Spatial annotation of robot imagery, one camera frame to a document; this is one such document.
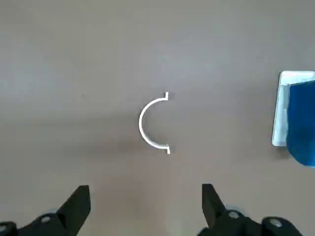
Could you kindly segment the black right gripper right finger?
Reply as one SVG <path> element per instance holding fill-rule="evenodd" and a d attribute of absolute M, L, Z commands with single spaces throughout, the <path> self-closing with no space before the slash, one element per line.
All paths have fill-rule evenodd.
<path fill-rule="evenodd" d="M 207 227 L 200 236 L 302 236 L 284 218 L 269 216 L 257 223 L 240 211 L 227 209 L 212 184 L 202 185 L 202 210 Z"/>

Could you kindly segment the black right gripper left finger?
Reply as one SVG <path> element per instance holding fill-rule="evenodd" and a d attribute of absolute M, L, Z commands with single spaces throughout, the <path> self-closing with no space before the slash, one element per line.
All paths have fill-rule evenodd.
<path fill-rule="evenodd" d="M 90 189 L 79 186 L 54 213 L 46 213 L 18 228 L 12 221 L 0 223 L 2 236 L 76 236 L 91 211 Z"/>

